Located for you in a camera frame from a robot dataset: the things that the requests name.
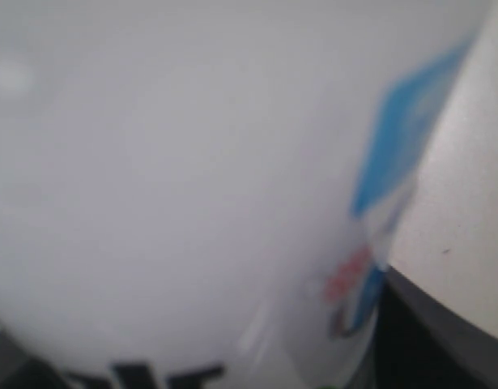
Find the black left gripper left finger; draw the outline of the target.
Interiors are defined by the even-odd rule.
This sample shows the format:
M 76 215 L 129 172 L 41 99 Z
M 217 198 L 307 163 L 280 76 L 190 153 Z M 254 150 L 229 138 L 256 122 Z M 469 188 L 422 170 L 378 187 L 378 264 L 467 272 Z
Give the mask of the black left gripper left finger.
M 0 329 L 0 388 L 70 388 L 48 363 L 26 352 Z

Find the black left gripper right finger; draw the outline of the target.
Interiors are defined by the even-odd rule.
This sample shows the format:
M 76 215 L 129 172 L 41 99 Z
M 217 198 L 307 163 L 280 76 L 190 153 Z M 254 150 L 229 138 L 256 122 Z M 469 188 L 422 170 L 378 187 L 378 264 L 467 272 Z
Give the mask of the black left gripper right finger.
M 498 340 L 398 271 L 372 271 L 364 297 L 377 325 L 355 388 L 498 388 Z

